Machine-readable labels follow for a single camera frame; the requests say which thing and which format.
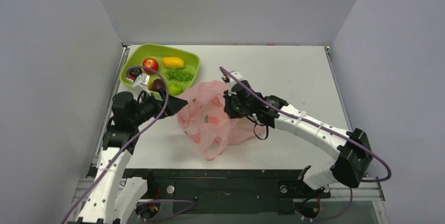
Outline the green fake lime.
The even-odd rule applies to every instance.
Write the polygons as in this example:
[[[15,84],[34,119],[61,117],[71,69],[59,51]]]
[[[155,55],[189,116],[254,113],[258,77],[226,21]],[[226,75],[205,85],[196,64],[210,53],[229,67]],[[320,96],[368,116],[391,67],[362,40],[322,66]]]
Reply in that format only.
[[[180,95],[181,93],[183,93],[184,90],[179,83],[171,82],[168,85],[168,91],[169,91],[170,95],[177,96],[177,95]]]

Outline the pink plastic bag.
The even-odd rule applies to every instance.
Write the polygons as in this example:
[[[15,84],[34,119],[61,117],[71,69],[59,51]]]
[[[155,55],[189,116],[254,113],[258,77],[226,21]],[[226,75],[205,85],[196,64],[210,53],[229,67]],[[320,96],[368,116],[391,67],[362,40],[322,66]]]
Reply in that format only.
[[[199,82],[178,96],[188,102],[176,114],[178,123],[208,161],[229,145],[239,145],[265,133],[264,126],[255,126],[247,118],[229,118],[223,97],[228,88],[229,84],[222,81]]]

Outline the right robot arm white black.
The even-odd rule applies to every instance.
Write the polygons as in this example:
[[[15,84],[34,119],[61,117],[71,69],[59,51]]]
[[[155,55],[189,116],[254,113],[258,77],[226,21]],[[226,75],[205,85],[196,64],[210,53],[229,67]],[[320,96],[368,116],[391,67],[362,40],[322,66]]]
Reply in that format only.
[[[248,81],[237,83],[225,78],[229,88],[224,92],[224,111],[231,119],[249,121],[288,133],[313,144],[331,160],[323,165],[309,165],[296,181],[297,192],[309,196],[316,190],[333,183],[357,188],[369,167],[372,157],[364,131],[348,131],[327,125],[296,109],[287,101],[253,92]]]

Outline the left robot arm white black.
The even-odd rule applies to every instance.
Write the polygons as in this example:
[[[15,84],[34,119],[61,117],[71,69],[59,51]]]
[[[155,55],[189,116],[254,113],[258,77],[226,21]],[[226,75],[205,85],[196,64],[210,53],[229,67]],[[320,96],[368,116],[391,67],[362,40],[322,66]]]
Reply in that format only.
[[[160,89],[161,99],[143,93],[140,100],[131,92],[117,93],[112,98],[112,117],[106,127],[99,155],[97,173],[92,185],[80,196],[85,202],[75,223],[126,223],[138,201],[156,193],[156,182],[148,176],[131,176],[120,188],[124,171],[142,131],[149,121],[173,116],[187,106],[186,100],[171,97]]]

